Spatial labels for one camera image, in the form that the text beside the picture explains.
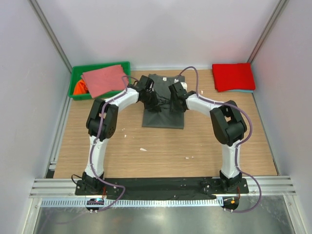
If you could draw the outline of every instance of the folded towel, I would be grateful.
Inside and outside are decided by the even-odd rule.
[[[218,92],[243,89],[255,90],[250,63],[213,64],[214,87]]]
[[[114,65],[84,72],[81,78],[86,82],[91,97],[96,98],[109,91],[123,90],[121,77],[125,75],[121,65]]]

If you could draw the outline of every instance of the green tray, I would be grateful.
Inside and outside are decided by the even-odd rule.
[[[68,89],[68,96],[70,98],[73,98],[74,100],[92,99],[90,94],[73,95],[75,85],[77,84],[77,82],[79,80],[81,80],[82,73],[93,71],[93,70],[100,69],[103,67],[119,65],[119,64],[122,66],[124,73],[127,74],[128,76],[130,76],[130,74],[131,74],[130,62],[127,62],[127,61],[126,62],[111,62],[111,63],[96,64],[96,65],[84,65],[84,66],[73,67],[72,76],[70,79],[70,84],[69,84],[69,89]],[[122,90],[107,92],[107,93],[105,93],[105,94],[103,94],[97,98],[110,98],[116,94],[119,94],[121,91]]]

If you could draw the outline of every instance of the gray wall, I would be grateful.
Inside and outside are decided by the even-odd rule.
[[[0,233],[15,234],[49,159],[69,72],[26,0],[0,3]]]
[[[245,62],[278,0],[38,0],[73,66]]]
[[[253,63],[256,103],[279,171],[312,220],[312,1],[291,0]]]

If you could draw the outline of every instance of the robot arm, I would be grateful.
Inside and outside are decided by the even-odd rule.
[[[122,111],[127,106],[134,104],[138,101],[144,103],[144,108],[151,112],[160,112],[160,106],[158,105],[158,100],[156,97],[156,92],[153,90],[154,81],[146,76],[142,76],[139,81],[134,84],[129,84],[127,89],[122,91],[122,93],[108,98],[106,100],[95,99],[91,111],[88,116],[86,127],[90,135],[90,151],[94,140],[97,138],[100,120],[101,120],[101,110],[105,102],[110,101],[104,110],[104,120],[102,123],[101,132],[98,139],[96,140],[93,153],[92,153],[92,163],[96,174],[103,178],[104,176],[104,157],[107,144],[109,139],[112,137],[116,130],[117,116],[120,111]],[[99,180],[96,179],[90,165],[90,158],[88,159],[87,166],[82,174],[82,180],[77,184],[79,187],[76,194],[84,195],[87,192],[98,193],[103,185]]]
[[[244,138],[247,131],[246,123],[240,112],[226,105],[214,104],[215,101],[206,102],[203,96],[197,97],[194,91],[186,92],[180,82],[169,86],[171,91],[172,110],[195,110],[203,113],[212,120],[214,135],[222,144],[222,168],[220,170],[221,185],[225,191],[236,189],[237,184],[242,179],[242,174],[235,165],[236,145]],[[228,104],[236,105],[234,101],[228,101]],[[237,163],[239,165],[240,146],[237,147]]]

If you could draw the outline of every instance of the wooden surface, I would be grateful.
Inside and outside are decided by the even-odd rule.
[[[155,73],[170,77],[178,75],[179,71],[136,71],[132,75],[140,78],[141,75]],[[195,90],[195,72],[190,70],[183,75],[188,90]],[[253,135],[241,147],[241,169],[255,176],[276,175],[252,95],[218,93],[210,70],[200,70],[199,76],[199,91],[203,91],[203,96],[219,101],[232,99],[252,119]],[[89,153],[89,135],[85,123],[92,103],[92,100],[72,102],[54,178],[82,175]],[[119,113],[117,129],[106,150],[105,177],[219,175],[222,165],[221,145],[214,136],[209,117],[187,111],[184,130],[142,128],[142,118],[141,102]]]

